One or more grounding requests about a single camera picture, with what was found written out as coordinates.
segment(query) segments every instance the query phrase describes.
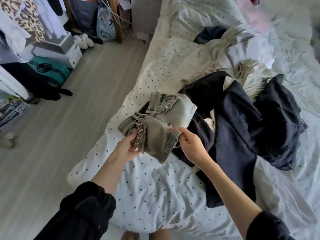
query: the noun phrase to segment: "person's right hand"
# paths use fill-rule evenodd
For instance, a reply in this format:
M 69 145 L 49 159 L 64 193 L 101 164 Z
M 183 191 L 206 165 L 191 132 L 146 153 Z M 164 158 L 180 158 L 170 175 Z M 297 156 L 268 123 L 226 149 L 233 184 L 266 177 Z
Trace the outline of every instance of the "person's right hand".
M 172 129 L 182 132 L 179 136 L 179 143 L 183 153 L 189 161 L 199 166 L 199 163 L 210 157 L 198 135 L 183 127 L 176 127 Z

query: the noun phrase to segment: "black cloth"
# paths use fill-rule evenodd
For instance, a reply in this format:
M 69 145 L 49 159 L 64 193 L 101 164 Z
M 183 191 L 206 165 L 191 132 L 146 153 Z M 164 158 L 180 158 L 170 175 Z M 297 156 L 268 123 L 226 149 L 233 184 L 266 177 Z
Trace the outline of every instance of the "black cloth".
M 59 93 L 72 96 L 72 92 L 67 89 L 51 86 L 47 76 L 37 73 L 27 63 L 15 62 L 1 66 L 38 98 L 56 101 L 61 98 Z
M 34 240 L 96 240 L 107 231 L 116 200 L 93 182 L 78 186 Z
M 194 39 L 194 43 L 206 44 L 210 40 L 221 39 L 227 30 L 221 26 L 205 27 Z
M 47 0 L 52 10 L 55 12 L 56 15 L 62 16 L 63 10 L 59 0 Z
M 255 201 L 253 171 L 256 155 L 279 169 L 294 169 L 299 136 L 306 125 L 300 118 L 300 108 L 293 95 L 281 85 L 283 75 L 272 78 L 255 103 L 237 81 L 223 91 L 226 75 L 226 72 L 214 72 L 185 86 L 179 93 L 186 94 L 198 107 L 188 129 L 200 137 L 210 157 L 224 173 Z M 215 136 L 197 117 L 210 118 L 212 109 Z M 180 147 L 172 152 L 187 161 Z M 199 171 L 197 176 L 206 186 L 207 206 L 223 205 L 206 175 Z
M 60 210 L 34 240 L 98 240 L 108 229 L 115 208 L 111 194 L 93 182 L 85 182 L 61 201 Z M 285 223 L 266 211 L 251 222 L 246 239 L 294 240 Z

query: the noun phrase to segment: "blue plastic bag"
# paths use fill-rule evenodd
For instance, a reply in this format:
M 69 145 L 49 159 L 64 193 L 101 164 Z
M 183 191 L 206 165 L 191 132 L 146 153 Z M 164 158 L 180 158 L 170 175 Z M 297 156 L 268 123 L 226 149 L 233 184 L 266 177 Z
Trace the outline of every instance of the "blue plastic bag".
M 113 22 L 111 11 L 104 4 L 98 2 L 97 35 L 103 41 L 114 40 L 116 38 Z

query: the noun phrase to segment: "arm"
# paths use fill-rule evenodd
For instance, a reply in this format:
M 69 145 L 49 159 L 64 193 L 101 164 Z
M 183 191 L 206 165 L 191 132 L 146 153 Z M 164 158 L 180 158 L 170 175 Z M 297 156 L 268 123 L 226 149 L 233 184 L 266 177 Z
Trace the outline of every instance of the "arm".
M 91 182 L 77 187 L 60 203 L 59 211 L 51 218 L 34 240 L 96 240 L 108 229 L 109 219 L 116 209 L 113 197 L 126 163 L 138 156 L 130 141 L 136 133 L 120 141 Z
M 292 239 L 288 235 L 286 225 L 280 219 L 262 211 L 228 178 L 210 158 L 197 135 L 185 128 L 173 129 L 182 132 L 179 142 L 184 154 L 210 179 L 243 239 Z

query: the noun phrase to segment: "white slipper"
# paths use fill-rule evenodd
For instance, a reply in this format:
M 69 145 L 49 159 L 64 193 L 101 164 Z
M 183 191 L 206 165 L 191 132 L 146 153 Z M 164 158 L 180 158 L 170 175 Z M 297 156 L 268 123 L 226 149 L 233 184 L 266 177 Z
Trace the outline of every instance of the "white slipper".
M 78 35 L 73 36 L 75 43 L 81 48 L 81 49 L 87 49 L 88 45 L 85 41 L 82 40 L 82 38 Z
M 83 35 L 81 35 L 81 39 L 86 42 L 86 44 L 89 47 L 94 47 L 94 42 L 88 37 L 88 35 L 86 33 L 84 33 Z

